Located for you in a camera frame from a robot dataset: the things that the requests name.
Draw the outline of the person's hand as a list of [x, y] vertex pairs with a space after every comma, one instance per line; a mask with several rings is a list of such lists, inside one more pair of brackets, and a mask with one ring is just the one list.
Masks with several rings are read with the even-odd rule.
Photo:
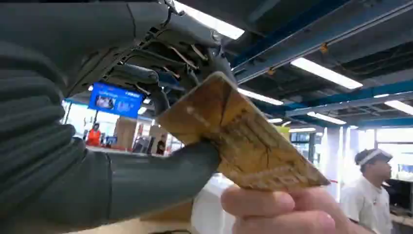
[[370, 234], [350, 221], [324, 188], [262, 192], [227, 188], [221, 204], [235, 234]]

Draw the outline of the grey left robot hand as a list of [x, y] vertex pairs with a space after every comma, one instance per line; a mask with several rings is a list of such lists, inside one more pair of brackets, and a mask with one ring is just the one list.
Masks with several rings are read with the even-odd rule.
[[202, 141], [166, 158], [91, 151], [62, 124], [62, 100], [170, 29], [197, 44], [202, 77], [234, 76], [215, 32], [169, 0], [0, 3], [0, 231], [63, 234], [190, 201], [220, 158]]

